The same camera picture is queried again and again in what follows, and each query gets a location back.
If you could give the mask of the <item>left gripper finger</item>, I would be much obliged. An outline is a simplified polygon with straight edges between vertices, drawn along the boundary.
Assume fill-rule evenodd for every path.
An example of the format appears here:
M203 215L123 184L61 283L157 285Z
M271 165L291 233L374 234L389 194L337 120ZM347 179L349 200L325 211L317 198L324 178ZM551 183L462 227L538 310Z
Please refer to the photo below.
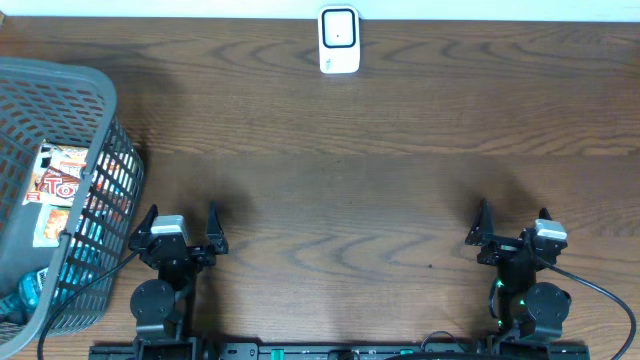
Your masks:
M153 204L147 211L142 222L131 233L130 240L145 241L151 235L151 227L157 216L158 208L155 204Z
M217 206L215 202L209 203L206 236L212 244L220 244L224 240L224 231L222 230L219 222Z

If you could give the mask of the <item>chocolate bar wrapper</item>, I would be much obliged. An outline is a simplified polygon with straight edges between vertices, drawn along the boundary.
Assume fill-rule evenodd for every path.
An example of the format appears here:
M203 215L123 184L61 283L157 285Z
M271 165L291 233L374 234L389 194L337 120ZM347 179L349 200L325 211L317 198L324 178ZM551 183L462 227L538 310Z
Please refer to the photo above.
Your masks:
M71 207L80 182L79 178L54 167L48 167L40 173L34 171L22 204L41 203Z

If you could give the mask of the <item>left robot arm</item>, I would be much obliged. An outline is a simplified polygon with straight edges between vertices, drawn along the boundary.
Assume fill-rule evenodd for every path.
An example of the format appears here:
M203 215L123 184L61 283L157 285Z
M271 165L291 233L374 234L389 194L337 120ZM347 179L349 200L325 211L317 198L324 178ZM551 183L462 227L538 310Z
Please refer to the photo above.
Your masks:
M215 346L191 331L197 277L229 251L215 203L209 205L205 245L190 245L185 218L153 205L129 238L129 249L157 272L133 292L136 359L215 359Z

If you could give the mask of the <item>grey plastic basket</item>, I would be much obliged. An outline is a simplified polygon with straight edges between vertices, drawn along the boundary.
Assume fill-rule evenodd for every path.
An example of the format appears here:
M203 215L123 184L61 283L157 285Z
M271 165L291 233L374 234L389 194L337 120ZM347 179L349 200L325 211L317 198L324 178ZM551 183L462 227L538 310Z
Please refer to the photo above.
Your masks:
M100 320L144 183L102 72L1 61L1 355Z

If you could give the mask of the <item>white barcode scanner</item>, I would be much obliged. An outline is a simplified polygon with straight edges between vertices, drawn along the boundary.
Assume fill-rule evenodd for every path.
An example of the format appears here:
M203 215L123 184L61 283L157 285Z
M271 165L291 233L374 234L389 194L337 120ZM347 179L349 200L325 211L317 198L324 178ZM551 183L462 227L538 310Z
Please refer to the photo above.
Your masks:
M359 13L349 5L320 9L318 17L319 69L323 74L351 74L361 61Z

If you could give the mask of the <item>blue Listerine mouthwash bottle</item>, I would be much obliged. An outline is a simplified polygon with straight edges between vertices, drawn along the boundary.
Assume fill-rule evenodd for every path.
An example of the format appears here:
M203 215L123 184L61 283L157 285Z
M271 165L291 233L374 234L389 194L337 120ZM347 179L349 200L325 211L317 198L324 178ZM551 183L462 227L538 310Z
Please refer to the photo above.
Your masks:
M35 312L46 282L47 268L22 276L14 290L1 298L1 320L25 325Z

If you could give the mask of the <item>cream snack bag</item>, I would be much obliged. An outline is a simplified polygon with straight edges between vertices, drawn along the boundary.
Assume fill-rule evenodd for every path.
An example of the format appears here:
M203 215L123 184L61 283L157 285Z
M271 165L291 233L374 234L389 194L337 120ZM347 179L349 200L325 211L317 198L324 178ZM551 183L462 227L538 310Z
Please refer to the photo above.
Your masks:
M72 145L43 142L40 146L37 167L46 170L54 168L66 174L79 177L86 168L88 149Z

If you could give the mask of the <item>small orange box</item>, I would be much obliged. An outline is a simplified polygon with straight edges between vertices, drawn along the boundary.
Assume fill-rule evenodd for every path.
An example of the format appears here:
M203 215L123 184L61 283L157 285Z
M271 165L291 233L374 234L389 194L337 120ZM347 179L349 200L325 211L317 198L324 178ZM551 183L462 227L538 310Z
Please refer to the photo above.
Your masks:
M33 247L58 247L59 234L65 230L69 215L69 208L44 204L34 228Z

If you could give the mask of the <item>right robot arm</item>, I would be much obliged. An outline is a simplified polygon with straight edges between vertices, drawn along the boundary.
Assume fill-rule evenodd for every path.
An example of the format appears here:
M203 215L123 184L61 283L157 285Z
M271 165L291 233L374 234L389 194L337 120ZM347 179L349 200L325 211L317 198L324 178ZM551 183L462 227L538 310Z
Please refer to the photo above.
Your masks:
M561 337L571 296L552 283L538 281L537 273L556 263L567 238L563 225L545 208L519 236L498 235L489 202L480 201L465 243L480 248L478 263L497 269L489 312L499 330L487 340L489 353L505 355L509 346L548 351L550 343Z

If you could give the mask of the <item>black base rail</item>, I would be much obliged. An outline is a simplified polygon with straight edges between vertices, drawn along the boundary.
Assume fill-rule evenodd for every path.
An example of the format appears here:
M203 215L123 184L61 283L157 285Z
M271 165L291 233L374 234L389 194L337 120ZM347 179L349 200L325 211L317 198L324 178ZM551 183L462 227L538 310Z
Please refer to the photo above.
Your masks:
M428 360L428 359L588 359L583 345L553 345L546 349L509 344L500 354L469 350L453 342L400 345L286 345L237 342L208 345L200 352L143 345L92 346L90 360L205 359L205 360Z

